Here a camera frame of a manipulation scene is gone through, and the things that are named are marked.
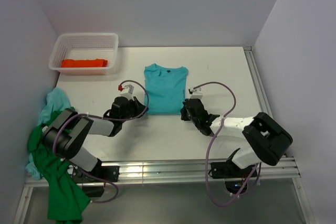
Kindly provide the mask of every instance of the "white table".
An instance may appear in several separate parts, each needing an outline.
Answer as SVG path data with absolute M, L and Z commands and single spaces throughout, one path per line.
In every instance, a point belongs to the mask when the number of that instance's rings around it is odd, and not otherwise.
M 168 68 L 185 66 L 189 70 L 186 91 L 208 81 L 227 84 L 237 97 L 230 116 L 253 116 L 260 111 L 242 47 L 119 48 L 118 55 L 119 70 L 114 75 L 60 75 L 57 87 L 65 91 L 77 111 L 103 115 L 119 95 L 118 84 L 125 79 L 144 84 L 144 67 L 152 63 Z M 205 86 L 202 92 L 209 113 L 224 114 L 233 104 L 231 94 L 221 86 Z M 143 102 L 141 88 L 135 87 L 133 95 Z M 125 122 L 115 137 L 88 135 L 83 146 L 103 161 L 204 159 L 210 139 L 179 115 L 145 115 Z M 243 139 L 218 137 L 210 157 L 227 158 L 247 145 Z

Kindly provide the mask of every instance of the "basket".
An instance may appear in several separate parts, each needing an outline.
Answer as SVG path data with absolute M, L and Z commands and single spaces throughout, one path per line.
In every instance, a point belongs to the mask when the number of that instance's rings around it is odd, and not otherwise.
M 62 34 L 58 37 L 49 60 L 49 68 L 69 75 L 102 75 L 115 72 L 118 59 L 118 35 L 110 33 Z M 101 68 L 61 68 L 64 59 L 108 61 Z

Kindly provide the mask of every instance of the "cable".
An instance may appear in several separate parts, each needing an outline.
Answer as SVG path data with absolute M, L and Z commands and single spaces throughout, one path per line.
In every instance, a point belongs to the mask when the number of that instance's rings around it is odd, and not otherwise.
M 137 116 L 135 116 L 135 117 L 133 117 L 133 118 L 129 118 L 129 119 L 104 118 L 103 116 L 90 115 L 90 114 L 89 114 L 89 117 L 91 117 L 91 118 L 98 118 L 98 119 L 104 119 L 104 120 L 108 120 L 108 121 L 116 121 L 116 122 L 126 122 L 126 121 L 131 121 L 131 120 L 134 120 L 134 119 L 137 119 L 137 118 L 142 117 L 142 116 L 146 113 L 146 111 L 147 111 L 147 109 L 148 109 L 148 106 L 149 106 L 149 94 L 148 94 L 147 90 L 145 89 L 145 87 L 144 87 L 143 85 L 141 85 L 140 83 L 138 83 L 137 81 L 133 81 L 133 80 L 125 80 L 125 81 L 122 81 L 119 85 L 121 86 L 121 85 L 123 85 L 125 82 L 133 82 L 133 83 L 139 85 L 140 88 L 142 88 L 142 90 L 145 92 L 145 94 L 146 94 L 146 96 L 147 96 L 147 104 L 146 104 L 145 108 L 143 109 L 143 111 L 142 111 L 139 115 L 137 115 Z
M 203 87 L 203 86 L 205 86 L 205 85 L 209 85 L 209 84 L 218 84 L 218 85 L 221 85 L 221 86 L 223 86 L 224 88 L 226 88 L 231 94 L 232 94 L 232 97 L 233 97 L 233 105 L 232 105 L 232 108 L 228 111 L 228 112 L 226 112 L 225 114 L 224 114 L 224 118 L 225 117 L 227 117 L 227 115 L 229 115 L 234 109 L 235 109 L 235 107 L 236 107 L 236 104 L 237 104 L 237 99 L 236 99 L 236 96 L 235 96 L 235 94 L 234 94 L 234 92 L 231 90 L 231 88 L 229 88 L 227 85 L 225 85 L 225 84 L 223 84 L 223 83 L 221 83 L 221 82 L 218 82 L 218 81 L 209 81 L 209 82 L 206 82 L 206 83 L 204 83 L 204 84 L 200 84 L 200 85 L 198 85 L 198 86 L 195 86 L 194 87 L 194 89 L 198 89 L 198 88 L 200 88 L 200 87 Z
M 56 153 L 56 146 L 57 146 L 57 142 L 58 142 L 58 139 L 59 139 L 61 133 L 65 130 L 65 128 L 68 126 L 68 124 L 69 124 L 70 122 L 72 122 L 74 119 L 76 119 L 77 117 L 80 117 L 80 116 L 89 116 L 89 117 L 91 117 L 91 118 L 99 118 L 99 119 L 104 119 L 104 120 L 108 120 L 108 121 L 125 122 L 125 121 L 130 121 L 130 120 L 137 119 L 137 118 L 141 117 L 144 113 L 146 113 L 147 108 L 148 108 L 148 105 L 149 105 L 149 94 L 148 94 L 147 90 L 144 88 L 143 85 L 141 85 L 141 84 L 138 83 L 137 81 L 133 81 L 133 80 L 125 80 L 125 81 L 122 81 L 119 85 L 121 86 L 121 85 L 123 85 L 125 82 L 133 82 L 133 83 L 139 85 L 139 86 L 143 89 L 143 91 L 145 92 L 145 94 L 146 94 L 146 96 L 147 96 L 147 104 L 146 104 L 144 110 L 143 110 L 139 115 L 137 115 L 137 116 L 135 116 L 135 117 L 133 117 L 133 118 L 129 118 L 129 119 L 111 119 L 111 118 L 104 118 L 104 117 L 101 117 L 101 116 L 90 115 L 90 114 L 85 114 L 85 113 L 78 113 L 78 114 L 76 114 L 76 115 L 70 117 L 70 118 L 69 118 L 69 119 L 62 125 L 62 127 L 59 129 L 59 131 L 58 131 L 57 134 L 56 134 L 56 137 L 55 137 L 55 140 L 54 140 L 54 143 L 53 143 L 53 149 L 52 149 L 52 152 L 53 152 L 53 154 L 54 154 L 55 156 L 58 156 L 57 153 Z M 113 187 L 115 187 L 115 189 L 116 189 L 115 195 L 114 195 L 112 198 L 107 199 L 107 200 L 102 200 L 102 201 L 93 200 L 93 201 L 92 201 L 93 203 L 107 203 L 107 202 L 110 202 L 110 201 L 114 200 L 114 199 L 117 197 L 118 192 L 119 192 L 119 189 L 118 189 L 118 187 L 117 187 L 116 184 L 114 184 L 113 182 L 110 182 L 110 181 L 108 181 L 108 180 L 105 180 L 105 179 L 102 179 L 102 178 L 95 177 L 95 176 L 93 176 L 93 175 L 87 173 L 87 172 L 86 172 L 85 170 L 83 170 L 82 168 L 80 168 L 80 167 L 78 167 L 78 168 L 79 168 L 79 170 L 80 170 L 85 176 L 90 177 L 90 178 L 93 178 L 93 179 L 98 180 L 98 181 L 101 181 L 101 182 L 103 182 L 103 183 L 108 183 L 108 184 L 112 185 Z
M 217 82 L 217 81 L 210 81 L 210 82 L 206 82 L 206 83 L 203 83 L 203 84 L 200 84 L 198 86 L 195 86 L 194 89 L 197 89 L 197 88 L 200 88 L 202 86 L 205 86 L 205 85 L 208 85 L 208 84 L 218 84 L 218 85 L 221 85 L 223 86 L 224 88 L 226 88 L 231 94 L 232 94 L 232 97 L 233 97 L 233 106 L 231 107 L 231 109 L 229 111 L 227 111 L 224 116 L 223 116 L 223 119 L 221 120 L 221 125 L 219 126 L 219 129 L 217 130 L 217 132 L 215 133 L 215 135 L 212 137 L 212 139 L 210 140 L 209 142 L 209 146 L 208 146 L 208 149 L 206 150 L 206 155 L 205 155 L 205 187 L 206 187 L 206 191 L 208 193 L 208 196 L 210 198 L 210 200 L 212 201 L 213 204 L 215 204 L 217 207 L 227 207 L 229 206 L 233 201 L 235 201 L 235 199 L 239 196 L 239 195 L 244 195 L 247 193 L 244 192 L 242 194 L 240 194 L 244 187 L 246 186 L 246 184 L 248 183 L 248 181 L 250 180 L 250 178 L 252 177 L 252 174 L 254 173 L 254 171 L 257 169 L 257 166 L 258 164 L 256 164 L 252 171 L 250 172 L 250 174 L 247 176 L 247 178 L 245 179 L 244 183 L 242 184 L 242 186 L 240 187 L 240 189 L 238 190 L 238 192 L 236 194 L 233 195 L 233 197 L 225 204 L 220 204 L 216 201 L 215 197 L 213 196 L 213 194 L 211 193 L 211 190 L 210 190 L 210 185 L 209 185 L 209 178 L 208 178 L 208 166 L 209 166 L 209 155 L 210 155 L 210 150 L 211 150 L 211 146 L 213 145 L 215 139 L 217 138 L 218 134 L 220 133 L 220 131 L 222 130 L 223 126 L 224 126 L 224 120 L 225 120 L 225 117 L 227 117 L 236 107 L 236 104 L 237 104 L 237 99 L 236 99 L 236 96 L 234 94 L 234 92 L 225 84 L 221 83 L 221 82 Z M 257 175 L 257 178 L 252 186 L 251 189 L 253 189 L 256 185 L 257 185 L 257 182 L 258 182 L 258 179 L 259 179 L 259 176 L 260 176 L 260 171 L 261 171 L 261 163 L 259 165 L 259 172 L 258 172 L 258 175 Z
M 119 188 L 118 188 L 118 186 L 117 186 L 115 183 L 113 183 L 113 182 L 111 182 L 111 181 L 108 181 L 108 180 L 106 180 L 106 179 L 102 179 L 102 178 L 95 177 L 95 176 L 93 176 L 93 175 L 87 173 L 85 170 L 83 170 L 83 169 L 80 168 L 80 167 L 78 167 L 78 169 L 79 169 L 80 172 L 83 173 L 85 176 L 87 176 L 87 177 L 89 177 L 89 178 L 93 178 L 93 179 L 98 180 L 98 181 L 103 182 L 103 183 L 108 183 L 108 184 L 112 185 L 112 186 L 115 188 L 115 190 L 116 190 L 116 191 L 115 191 L 115 194 L 113 195 L 113 197 L 111 197 L 111 198 L 109 198 L 109 199 L 107 199 L 107 200 L 93 200 L 92 203 L 98 203 L 98 204 L 101 204 L 101 203 L 107 203 L 107 202 L 113 201 L 113 200 L 117 197 L 117 195 L 118 195 L 118 193 L 119 193 Z

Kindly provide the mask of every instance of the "t-shirt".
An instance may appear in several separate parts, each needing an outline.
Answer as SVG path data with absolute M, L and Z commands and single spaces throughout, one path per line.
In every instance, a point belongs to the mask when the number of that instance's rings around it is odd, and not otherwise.
M 180 114 L 188 69 L 164 68 L 154 63 L 145 67 L 144 75 L 149 94 L 148 114 Z

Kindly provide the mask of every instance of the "gray wall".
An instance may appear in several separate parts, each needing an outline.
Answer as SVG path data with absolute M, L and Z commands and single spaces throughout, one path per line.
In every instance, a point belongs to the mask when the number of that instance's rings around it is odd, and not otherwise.
M 56 81 L 56 32 L 35 0 L 0 0 L 0 223 L 12 223 L 25 178 L 27 140 Z
M 120 46 L 251 46 L 276 0 L 38 0 L 57 33 L 112 31 Z
M 291 152 L 318 223 L 336 212 L 336 0 L 277 0 L 255 44 L 274 116 L 294 138 Z

